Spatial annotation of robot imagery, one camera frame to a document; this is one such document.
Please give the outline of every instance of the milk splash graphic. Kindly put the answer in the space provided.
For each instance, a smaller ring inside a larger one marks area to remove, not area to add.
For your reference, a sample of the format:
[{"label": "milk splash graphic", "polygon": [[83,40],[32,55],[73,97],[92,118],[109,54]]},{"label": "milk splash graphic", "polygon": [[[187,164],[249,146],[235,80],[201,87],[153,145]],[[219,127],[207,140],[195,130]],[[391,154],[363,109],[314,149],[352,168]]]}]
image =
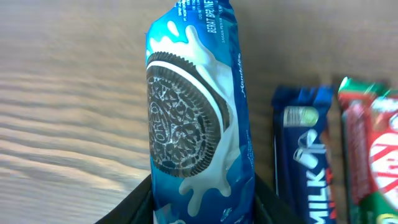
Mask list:
[{"label": "milk splash graphic", "polygon": [[[174,22],[168,21],[167,27],[172,34],[180,35]],[[203,195],[208,189],[218,189],[224,197],[231,195],[226,175],[232,163],[240,155],[239,128],[231,68],[215,59],[200,41],[195,27],[187,26],[185,34],[188,43],[173,42],[167,36],[161,38],[159,42],[151,38],[149,43],[152,51],[149,53],[168,52],[192,62],[198,73],[227,102],[230,116],[230,126],[222,133],[210,165],[201,173],[185,178],[180,185],[181,195],[185,195],[190,189],[193,190],[188,204],[188,214],[194,217],[198,214]]]},{"label": "milk splash graphic", "polygon": [[326,153],[324,144],[314,144],[317,136],[318,133],[314,129],[302,134],[297,141],[299,148],[293,154],[294,160],[309,169],[318,165],[318,159],[313,154]]}]

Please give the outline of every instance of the wood grain surface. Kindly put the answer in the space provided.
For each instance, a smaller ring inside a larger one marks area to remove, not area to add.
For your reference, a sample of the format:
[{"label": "wood grain surface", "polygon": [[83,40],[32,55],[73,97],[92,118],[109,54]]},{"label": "wood grain surface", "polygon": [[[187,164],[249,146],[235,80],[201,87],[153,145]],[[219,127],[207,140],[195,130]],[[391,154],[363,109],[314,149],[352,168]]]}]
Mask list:
[{"label": "wood grain surface", "polygon": [[[231,1],[256,172],[272,185],[280,83],[398,85],[398,1]],[[0,0],[0,223],[93,223],[149,173],[145,33],[174,0]],[[330,113],[338,219],[340,119]]]}]

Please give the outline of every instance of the kitkat bar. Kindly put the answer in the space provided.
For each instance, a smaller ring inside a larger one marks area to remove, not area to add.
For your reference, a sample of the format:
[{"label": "kitkat bar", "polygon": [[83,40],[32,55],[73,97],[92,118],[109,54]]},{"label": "kitkat bar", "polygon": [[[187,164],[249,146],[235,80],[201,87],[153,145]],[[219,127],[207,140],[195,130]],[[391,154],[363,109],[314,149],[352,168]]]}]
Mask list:
[{"label": "kitkat bar", "polygon": [[350,78],[340,86],[353,224],[398,223],[397,93]]}]

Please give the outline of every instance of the blue snack wrapper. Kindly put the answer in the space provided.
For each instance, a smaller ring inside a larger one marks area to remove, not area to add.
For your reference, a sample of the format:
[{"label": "blue snack wrapper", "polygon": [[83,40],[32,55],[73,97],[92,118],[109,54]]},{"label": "blue snack wrapper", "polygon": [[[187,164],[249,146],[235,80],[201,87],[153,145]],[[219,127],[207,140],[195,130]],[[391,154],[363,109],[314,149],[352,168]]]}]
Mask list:
[{"label": "blue snack wrapper", "polygon": [[228,0],[181,0],[146,36],[154,220],[252,223],[254,156]]},{"label": "blue snack wrapper", "polygon": [[336,223],[327,113],[333,89],[280,86],[274,107],[276,193],[308,224]]}]

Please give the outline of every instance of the oreo cookie image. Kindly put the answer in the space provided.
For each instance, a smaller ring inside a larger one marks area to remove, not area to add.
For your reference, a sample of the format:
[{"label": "oreo cookie image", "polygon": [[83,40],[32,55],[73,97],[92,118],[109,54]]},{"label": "oreo cookie image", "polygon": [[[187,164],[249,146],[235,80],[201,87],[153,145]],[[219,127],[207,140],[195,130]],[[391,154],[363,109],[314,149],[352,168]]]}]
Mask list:
[{"label": "oreo cookie image", "polygon": [[205,170],[229,126],[225,100],[184,58],[153,53],[147,61],[149,142],[159,170],[191,177]]}]

